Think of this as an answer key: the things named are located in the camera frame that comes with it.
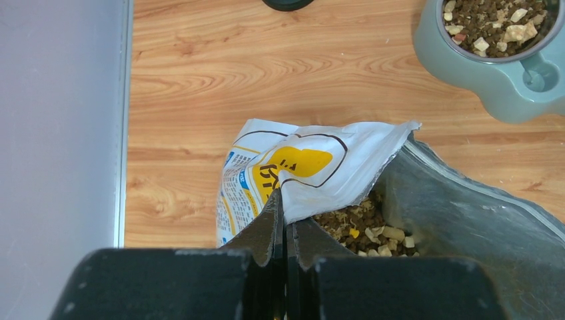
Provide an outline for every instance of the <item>white bag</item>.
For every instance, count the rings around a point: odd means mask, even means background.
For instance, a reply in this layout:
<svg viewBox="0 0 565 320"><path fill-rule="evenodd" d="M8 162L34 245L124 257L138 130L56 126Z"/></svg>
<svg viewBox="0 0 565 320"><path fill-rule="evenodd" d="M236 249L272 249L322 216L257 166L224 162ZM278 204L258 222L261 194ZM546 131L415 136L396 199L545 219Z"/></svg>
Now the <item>white bag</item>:
<svg viewBox="0 0 565 320"><path fill-rule="evenodd" d="M276 188L281 188L287 223L359 204L419 127L414 121L297 127L248 120L222 171L217 245L243 230Z"/></svg>

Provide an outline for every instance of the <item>wooden floor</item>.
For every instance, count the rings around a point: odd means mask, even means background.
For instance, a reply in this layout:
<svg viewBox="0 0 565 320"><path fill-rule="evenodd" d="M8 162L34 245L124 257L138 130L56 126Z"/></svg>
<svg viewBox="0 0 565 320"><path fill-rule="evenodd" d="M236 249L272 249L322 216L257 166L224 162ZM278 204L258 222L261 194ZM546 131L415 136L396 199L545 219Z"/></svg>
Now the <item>wooden floor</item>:
<svg viewBox="0 0 565 320"><path fill-rule="evenodd" d="M451 167L565 221L565 117L499 123L429 75L411 43L423 4L314 0L281 13L261 0L136 0L126 245L215 245L220 169L249 118L414 119Z"/></svg>

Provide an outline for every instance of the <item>kibble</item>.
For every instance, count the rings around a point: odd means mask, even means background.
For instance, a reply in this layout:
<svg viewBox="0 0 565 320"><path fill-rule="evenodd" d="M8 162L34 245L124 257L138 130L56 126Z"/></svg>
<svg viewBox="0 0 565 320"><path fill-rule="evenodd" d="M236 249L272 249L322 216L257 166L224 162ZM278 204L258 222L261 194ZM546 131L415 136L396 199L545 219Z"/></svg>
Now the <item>kibble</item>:
<svg viewBox="0 0 565 320"><path fill-rule="evenodd" d="M359 206L316 215L314 220L360 257L413 256L414 239L404 230L386 225L380 199L373 191Z"/></svg>
<svg viewBox="0 0 565 320"><path fill-rule="evenodd" d="M443 12L453 42L481 57L510 57L539 42L546 16L540 0L450 0Z"/></svg>

